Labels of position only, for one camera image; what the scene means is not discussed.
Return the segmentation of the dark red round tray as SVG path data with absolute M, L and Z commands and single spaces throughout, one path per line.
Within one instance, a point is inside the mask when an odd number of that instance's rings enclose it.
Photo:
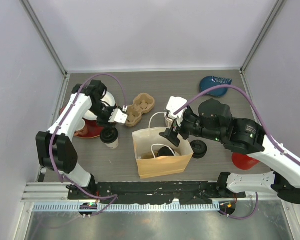
M 100 136 L 101 131 L 104 129 L 104 127 L 100 127 L 97 125 L 97 122 L 94 120 L 86 120 L 84 119 L 88 128 L 88 134 L 85 137 L 78 137 L 81 139 L 94 139 L 98 138 Z

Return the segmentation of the black cup lid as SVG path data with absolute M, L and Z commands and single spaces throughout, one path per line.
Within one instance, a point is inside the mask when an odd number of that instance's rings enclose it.
M 157 152 L 157 158 L 163 157 L 163 156 L 175 156 L 175 152 L 173 149 L 170 149 L 167 146 L 162 147 L 158 152 Z
M 104 128 L 99 137 L 104 144 L 112 144 L 119 139 L 119 132 L 115 127 Z

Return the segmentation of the brown paper takeout bag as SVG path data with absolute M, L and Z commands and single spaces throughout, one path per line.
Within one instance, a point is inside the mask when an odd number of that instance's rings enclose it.
M 165 127 L 151 127 L 132 133 L 134 155 L 141 179 L 179 174 L 185 171 L 194 152 L 188 140 L 181 137 L 174 146 L 160 136 Z

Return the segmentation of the stack of black cup lids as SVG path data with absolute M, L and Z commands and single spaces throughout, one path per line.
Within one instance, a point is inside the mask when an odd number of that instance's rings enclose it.
M 201 159 L 207 154 L 208 147 L 202 140 L 193 140 L 190 146 L 193 151 L 192 157 L 195 159 Z

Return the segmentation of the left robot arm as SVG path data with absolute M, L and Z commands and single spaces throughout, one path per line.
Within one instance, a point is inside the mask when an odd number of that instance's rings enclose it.
M 110 118 L 116 106 L 105 104 L 107 91 L 100 80 L 77 84 L 57 121 L 46 132 L 40 131 L 35 137 L 39 164 L 55 171 L 60 182 L 67 180 L 76 185 L 79 194 L 87 200 L 96 195 L 97 184 L 95 177 L 78 163 L 72 139 L 87 111 L 97 117 L 99 126 L 109 129 L 115 126 Z

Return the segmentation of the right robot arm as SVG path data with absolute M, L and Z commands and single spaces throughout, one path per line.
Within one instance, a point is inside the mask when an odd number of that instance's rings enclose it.
M 264 128 L 247 118 L 235 118 L 228 105 L 211 98 L 198 107 L 195 114 L 190 106 L 181 109 L 187 100 L 170 97 L 166 116 L 172 125 L 160 136 L 174 146 L 189 136 L 221 143 L 232 153 L 246 155 L 268 166 L 271 171 L 240 175 L 222 172 L 216 183 L 216 193 L 223 198 L 243 192 L 276 194 L 281 200 L 300 205 L 300 158 L 271 142 Z

